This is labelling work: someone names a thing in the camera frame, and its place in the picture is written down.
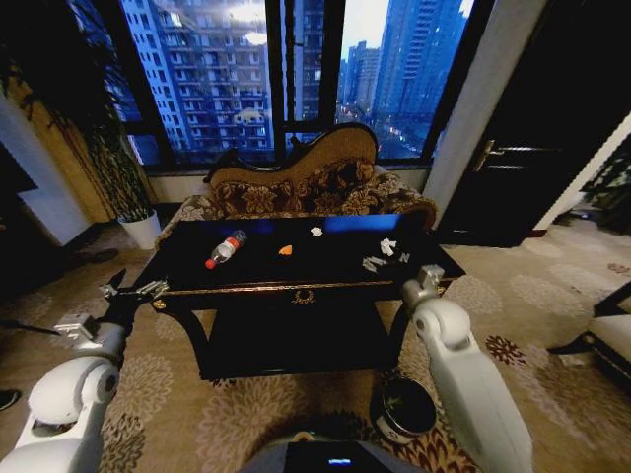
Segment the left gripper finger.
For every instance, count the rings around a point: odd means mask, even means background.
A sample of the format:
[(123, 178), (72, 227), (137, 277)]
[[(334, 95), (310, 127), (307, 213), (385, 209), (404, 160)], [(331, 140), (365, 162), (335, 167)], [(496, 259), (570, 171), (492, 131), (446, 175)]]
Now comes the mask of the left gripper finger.
[(169, 284), (166, 280), (154, 280), (137, 288), (134, 294), (138, 299), (157, 299), (168, 289)]
[(123, 268), (115, 273), (105, 284), (100, 285), (100, 291), (105, 298), (112, 298), (118, 293), (118, 288), (124, 279), (126, 269)]

